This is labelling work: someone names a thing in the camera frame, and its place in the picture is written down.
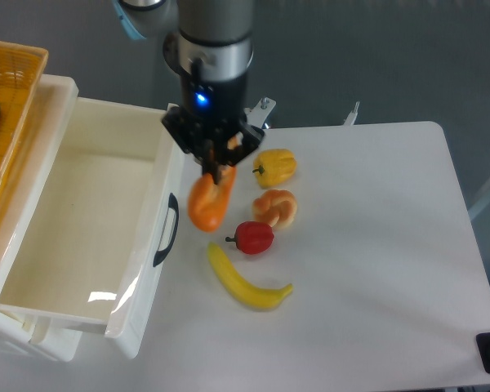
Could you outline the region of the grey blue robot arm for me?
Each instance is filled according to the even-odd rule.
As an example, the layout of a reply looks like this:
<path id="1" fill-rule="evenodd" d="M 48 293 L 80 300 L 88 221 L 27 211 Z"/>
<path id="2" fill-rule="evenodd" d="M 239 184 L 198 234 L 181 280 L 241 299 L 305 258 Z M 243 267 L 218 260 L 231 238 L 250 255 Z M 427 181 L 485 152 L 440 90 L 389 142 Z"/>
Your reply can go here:
<path id="1" fill-rule="evenodd" d="M 126 34 L 160 33 L 163 58 L 180 79 L 181 103 L 162 123 L 214 183 L 256 150 L 265 133 L 245 114 L 253 58 L 253 1 L 116 1 Z"/>

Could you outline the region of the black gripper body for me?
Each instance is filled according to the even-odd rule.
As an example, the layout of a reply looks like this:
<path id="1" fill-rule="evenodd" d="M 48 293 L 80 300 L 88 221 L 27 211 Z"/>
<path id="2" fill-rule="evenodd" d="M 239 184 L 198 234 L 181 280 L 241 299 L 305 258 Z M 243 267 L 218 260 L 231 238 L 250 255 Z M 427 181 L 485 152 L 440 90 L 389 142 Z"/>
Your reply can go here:
<path id="1" fill-rule="evenodd" d="M 173 140 L 202 163 L 234 166 L 255 151 L 265 132 L 244 113 L 247 76 L 196 83 L 180 76 L 181 104 L 162 119 Z"/>

